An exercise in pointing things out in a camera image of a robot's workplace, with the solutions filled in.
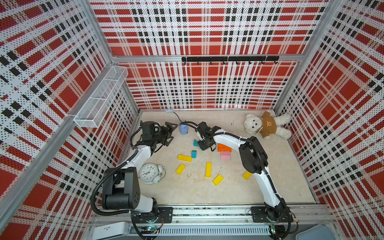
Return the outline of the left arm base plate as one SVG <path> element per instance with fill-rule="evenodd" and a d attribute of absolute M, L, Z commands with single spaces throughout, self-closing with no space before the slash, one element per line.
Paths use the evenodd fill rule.
<path fill-rule="evenodd" d="M 132 219 L 136 224 L 169 224 L 173 219 L 172 207 L 159 207 L 154 212 L 133 215 Z"/>

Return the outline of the pink block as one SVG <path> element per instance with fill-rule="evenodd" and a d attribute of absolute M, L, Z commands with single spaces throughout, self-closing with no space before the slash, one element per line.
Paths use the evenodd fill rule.
<path fill-rule="evenodd" d="M 230 154 L 231 152 L 228 152 L 228 151 L 221 152 L 221 156 L 229 156 Z"/>
<path fill-rule="evenodd" d="M 231 156 L 230 155 L 221 155 L 221 160 L 222 161 L 230 161 L 231 160 Z"/>

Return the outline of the orange block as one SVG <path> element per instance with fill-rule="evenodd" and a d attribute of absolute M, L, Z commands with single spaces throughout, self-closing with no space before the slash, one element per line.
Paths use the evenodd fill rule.
<path fill-rule="evenodd" d="M 223 144 L 218 144 L 218 151 L 219 152 L 232 152 L 232 148 L 226 146 L 226 145 L 223 145 Z"/>

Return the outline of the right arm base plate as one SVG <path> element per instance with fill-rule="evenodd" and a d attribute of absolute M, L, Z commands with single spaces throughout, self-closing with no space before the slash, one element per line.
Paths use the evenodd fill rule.
<path fill-rule="evenodd" d="M 288 223 L 294 221 L 284 207 L 251 207 L 251 216 L 254 223 Z"/>

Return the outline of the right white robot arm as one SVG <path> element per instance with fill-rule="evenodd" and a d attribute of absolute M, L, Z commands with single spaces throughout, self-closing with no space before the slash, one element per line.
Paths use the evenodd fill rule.
<path fill-rule="evenodd" d="M 205 122 L 198 124 L 195 131 L 201 150 L 222 144 L 240 154 L 244 169 L 254 176 L 262 191 L 266 216 L 270 222 L 289 219 L 290 210 L 274 185 L 268 167 L 268 156 L 256 137 L 239 137 L 217 126 L 210 128 Z"/>

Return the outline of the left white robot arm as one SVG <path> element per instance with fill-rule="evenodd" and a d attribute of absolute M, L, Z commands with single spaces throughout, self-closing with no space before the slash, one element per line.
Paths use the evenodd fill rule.
<path fill-rule="evenodd" d="M 177 127 L 178 124 L 169 122 L 164 126 L 152 121 L 140 123 L 139 129 L 131 136 L 142 133 L 137 143 L 131 145 L 133 154 L 115 168 L 107 169 L 91 194 L 90 204 L 95 214 L 145 215 L 152 222 L 160 216 L 156 199 L 141 194 L 139 171 L 156 152 L 157 146 L 170 145 Z"/>

